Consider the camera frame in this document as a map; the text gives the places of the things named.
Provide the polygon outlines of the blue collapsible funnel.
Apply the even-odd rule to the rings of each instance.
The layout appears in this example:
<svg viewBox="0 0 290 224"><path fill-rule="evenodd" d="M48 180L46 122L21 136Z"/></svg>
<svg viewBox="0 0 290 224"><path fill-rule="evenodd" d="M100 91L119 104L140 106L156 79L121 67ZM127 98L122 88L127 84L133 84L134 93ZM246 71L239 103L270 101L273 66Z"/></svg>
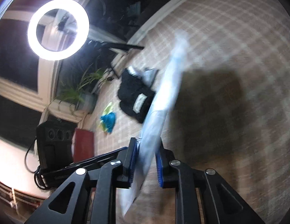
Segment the blue collapsible funnel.
<svg viewBox="0 0 290 224"><path fill-rule="evenodd" d="M100 126L106 133L112 133L112 130L116 124L116 114L110 112L100 117Z"/></svg>

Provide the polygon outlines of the light green cloth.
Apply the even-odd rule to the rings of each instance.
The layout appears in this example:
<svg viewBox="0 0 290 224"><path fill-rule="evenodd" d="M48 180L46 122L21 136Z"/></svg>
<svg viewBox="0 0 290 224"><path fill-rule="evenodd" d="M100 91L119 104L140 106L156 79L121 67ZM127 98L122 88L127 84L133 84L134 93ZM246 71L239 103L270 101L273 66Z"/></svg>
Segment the light green cloth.
<svg viewBox="0 0 290 224"><path fill-rule="evenodd" d="M102 112L102 116L105 116L113 111L113 103L110 102L108 105L105 107L105 109ZM99 128L101 128L104 132L107 132L107 127L103 123L103 121L100 119L100 123L98 125Z"/></svg>

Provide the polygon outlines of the blue white mask package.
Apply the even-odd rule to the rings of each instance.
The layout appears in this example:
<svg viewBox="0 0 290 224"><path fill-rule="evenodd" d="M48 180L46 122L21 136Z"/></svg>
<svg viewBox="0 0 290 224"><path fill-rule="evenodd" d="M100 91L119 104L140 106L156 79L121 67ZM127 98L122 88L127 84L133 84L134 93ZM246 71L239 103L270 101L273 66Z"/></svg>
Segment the blue white mask package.
<svg viewBox="0 0 290 224"><path fill-rule="evenodd" d="M138 156L131 187L120 191L119 204L122 216L126 220L132 218L132 211L136 207L134 202L141 193L155 153L160 147L161 133L166 117L176 103L187 59L188 45L187 32L182 30L176 32L170 61L165 68L160 86L142 126L137 144Z"/></svg>

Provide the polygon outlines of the dark red storage box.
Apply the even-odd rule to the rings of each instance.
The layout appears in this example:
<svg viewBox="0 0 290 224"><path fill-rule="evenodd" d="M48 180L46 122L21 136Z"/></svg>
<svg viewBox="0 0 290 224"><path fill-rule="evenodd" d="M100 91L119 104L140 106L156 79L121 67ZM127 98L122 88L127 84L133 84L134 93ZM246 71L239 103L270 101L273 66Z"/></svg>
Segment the dark red storage box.
<svg viewBox="0 0 290 224"><path fill-rule="evenodd" d="M78 163L94 157L94 133L76 128L72 139L73 162Z"/></svg>

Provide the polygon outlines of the large potted plant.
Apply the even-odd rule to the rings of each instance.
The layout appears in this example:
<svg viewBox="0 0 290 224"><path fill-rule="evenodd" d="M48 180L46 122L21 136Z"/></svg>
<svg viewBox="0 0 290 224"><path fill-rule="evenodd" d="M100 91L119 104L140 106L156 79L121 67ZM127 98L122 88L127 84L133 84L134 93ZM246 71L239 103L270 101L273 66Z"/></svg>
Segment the large potted plant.
<svg viewBox="0 0 290 224"><path fill-rule="evenodd" d="M76 111L84 111L90 114L95 108L96 97L92 92L87 89L92 85L93 82L98 82L103 78L105 71L103 69L98 69L96 71L90 72L89 66L81 76L79 83L73 85L64 85L63 90L60 94L55 96L51 102L47 105L48 109L52 103L58 100L58 110L60 110L61 102L69 103L69 110L72 115Z"/></svg>

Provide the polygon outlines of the black knit glove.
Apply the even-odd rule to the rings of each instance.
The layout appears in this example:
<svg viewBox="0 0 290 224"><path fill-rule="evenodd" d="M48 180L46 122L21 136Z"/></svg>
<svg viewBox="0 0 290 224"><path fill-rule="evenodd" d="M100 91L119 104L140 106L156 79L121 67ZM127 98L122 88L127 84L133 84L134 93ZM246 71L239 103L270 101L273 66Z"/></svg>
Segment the black knit glove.
<svg viewBox="0 0 290 224"><path fill-rule="evenodd" d="M155 94L155 91L148 87L142 79L132 75L128 69L124 69L118 98L119 107L125 114L136 119L138 123L143 123Z"/></svg>

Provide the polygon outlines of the black tripod stand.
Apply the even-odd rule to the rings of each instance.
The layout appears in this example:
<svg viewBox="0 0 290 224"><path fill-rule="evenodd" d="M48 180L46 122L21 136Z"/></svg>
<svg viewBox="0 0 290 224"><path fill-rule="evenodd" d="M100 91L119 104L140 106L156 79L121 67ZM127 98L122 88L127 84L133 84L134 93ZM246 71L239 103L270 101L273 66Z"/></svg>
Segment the black tripod stand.
<svg viewBox="0 0 290 224"><path fill-rule="evenodd" d="M107 41L95 41L91 39L87 39L86 45L93 49L95 53L97 54L97 57L95 59L95 65L96 68L98 67L98 62L100 61L100 65L103 66L103 68L108 69L109 72L112 72L113 76L115 76L117 79L119 79L119 75L114 69L114 66L112 66L111 60L107 59L104 55L106 55L107 51L112 51L116 54L120 54L122 56L127 55L131 50L143 50L145 47L140 45L132 45L128 43L119 43L119 42L107 42Z"/></svg>

